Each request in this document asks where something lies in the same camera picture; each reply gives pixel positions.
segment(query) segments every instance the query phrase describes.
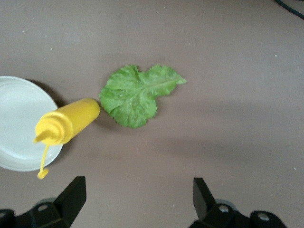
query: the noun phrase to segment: black cable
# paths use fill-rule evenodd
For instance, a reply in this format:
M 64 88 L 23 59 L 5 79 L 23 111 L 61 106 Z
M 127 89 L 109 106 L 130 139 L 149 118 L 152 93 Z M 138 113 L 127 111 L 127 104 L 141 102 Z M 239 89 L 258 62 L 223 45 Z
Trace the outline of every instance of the black cable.
M 302 13 L 299 13 L 298 11 L 294 10 L 293 8 L 287 6 L 285 3 L 283 3 L 281 0 L 275 0 L 280 6 L 288 10 L 289 12 L 292 12 L 293 14 L 297 15 L 298 17 L 302 18 L 304 20 L 304 15 Z

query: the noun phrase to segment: plate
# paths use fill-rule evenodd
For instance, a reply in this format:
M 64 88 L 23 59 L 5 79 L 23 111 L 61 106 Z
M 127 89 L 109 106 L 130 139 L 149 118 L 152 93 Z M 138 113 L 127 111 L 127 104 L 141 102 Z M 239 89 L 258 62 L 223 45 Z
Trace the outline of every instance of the plate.
M 57 109 L 53 99 L 34 83 L 13 76 L 0 76 L 0 166 L 14 171 L 40 168 L 45 144 L 34 144 L 35 127 L 47 112 Z M 62 145 L 50 146 L 49 165 Z

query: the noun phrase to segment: yellow squeeze bottle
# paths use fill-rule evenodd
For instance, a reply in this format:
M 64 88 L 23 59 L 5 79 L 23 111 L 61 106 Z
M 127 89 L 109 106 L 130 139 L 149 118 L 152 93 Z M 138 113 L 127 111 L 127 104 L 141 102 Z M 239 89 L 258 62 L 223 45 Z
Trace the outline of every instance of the yellow squeeze bottle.
M 46 145 L 37 175 L 39 179 L 43 179 L 48 173 L 48 169 L 43 169 L 48 147 L 69 142 L 95 120 L 99 113 L 97 101 L 84 98 L 41 117 L 35 128 L 36 138 L 33 140 L 34 143 L 42 142 Z

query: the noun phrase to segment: silver bolt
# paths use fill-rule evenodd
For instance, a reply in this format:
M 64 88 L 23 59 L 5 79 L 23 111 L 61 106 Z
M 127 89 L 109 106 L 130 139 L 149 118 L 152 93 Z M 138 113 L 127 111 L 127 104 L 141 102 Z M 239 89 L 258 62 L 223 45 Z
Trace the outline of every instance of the silver bolt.
M 229 211 L 228 207 L 226 207 L 225 205 L 220 205 L 220 206 L 218 207 L 218 209 L 219 209 L 221 212 L 224 212 L 224 213 L 226 213 L 226 212 Z
M 43 210 L 45 210 L 47 208 L 48 208 L 47 204 L 43 204 L 40 207 L 38 207 L 38 211 L 43 211 Z
M 268 215 L 265 214 L 265 213 L 258 213 L 257 216 L 259 217 L 260 220 L 269 221 L 269 217 L 268 217 Z

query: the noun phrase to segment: green lettuce leaf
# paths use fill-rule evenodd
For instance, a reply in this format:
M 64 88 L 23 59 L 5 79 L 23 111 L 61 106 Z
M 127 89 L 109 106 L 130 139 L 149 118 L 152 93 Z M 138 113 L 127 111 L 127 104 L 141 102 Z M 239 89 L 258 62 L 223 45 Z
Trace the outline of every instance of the green lettuce leaf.
M 127 65 L 111 74 L 99 94 L 106 112 L 121 126 L 137 128 L 153 118 L 155 98 L 164 96 L 187 81 L 168 66 L 155 65 L 146 72 Z

